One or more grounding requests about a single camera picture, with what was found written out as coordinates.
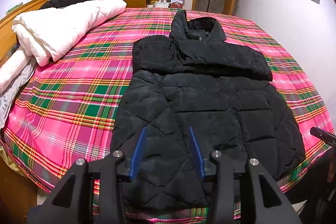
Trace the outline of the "white folded duvet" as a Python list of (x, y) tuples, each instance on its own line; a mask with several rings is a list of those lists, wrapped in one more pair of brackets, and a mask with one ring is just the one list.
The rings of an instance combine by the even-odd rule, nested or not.
[(31, 59), (41, 67), (58, 61), (92, 28), (125, 12), (123, 0), (93, 0), (62, 8), (47, 8), (17, 15), (11, 25), (20, 44), (1, 67), (1, 92)]

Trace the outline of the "wooden headboard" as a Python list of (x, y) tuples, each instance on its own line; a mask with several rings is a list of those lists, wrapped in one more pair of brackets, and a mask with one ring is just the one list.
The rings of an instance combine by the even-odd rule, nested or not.
[(60, 52), (52, 36), (62, 29), (61, 24), (47, 19), (57, 9), (39, 9), (48, 1), (33, 0), (1, 21), (1, 68), (10, 61), (26, 65), (31, 59), (46, 65)]

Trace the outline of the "pink plaid bed sheet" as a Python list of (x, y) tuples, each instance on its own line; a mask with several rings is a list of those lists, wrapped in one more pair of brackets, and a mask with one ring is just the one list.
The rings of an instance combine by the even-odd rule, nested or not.
[[(1, 144), (39, 188), (51, 191), (79, 158), (93, 161), (108, 154), (117, 107), (132, 75), (133, 44), (168, 35), (175, 13), (128, 8), (88, 31), (59, 61), (35, 70), (12, 103)], [(314, 126), (335, 133), (327, 107), (298, 62), (256, 23), (229, 15), (215, 18), (227, 42), (265, 56), (272, 83), (299, 125), (306, 158), (279, 182), (283, 191), (290, 190), (327, 151), (310, 134)]]

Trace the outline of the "white shopping bag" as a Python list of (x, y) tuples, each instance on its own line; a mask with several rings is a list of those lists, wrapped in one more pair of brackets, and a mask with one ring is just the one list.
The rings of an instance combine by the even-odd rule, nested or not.
[(154, 4), (155, 8), (169, 8), (169, 2), (167, 0), (158, 0)]

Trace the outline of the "black puffer jacket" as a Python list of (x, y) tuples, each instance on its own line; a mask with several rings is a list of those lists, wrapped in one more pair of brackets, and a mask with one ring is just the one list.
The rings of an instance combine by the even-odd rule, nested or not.
[[(214, 18), (176, 13), (169, 36), (133, 44), (133, 75), (116, 112), (112, 151), (146, 127), (134, 181), (122, 184), (135, 210), (206, 207), (211, 201), (214, 150), (231, 159), (258, 159), (279, 180), (305, 160), (292, 110), (272, 85), (262, 53), (228, 43)], [(189, 127), (203, 154), (205, 178), (191, 161)]]

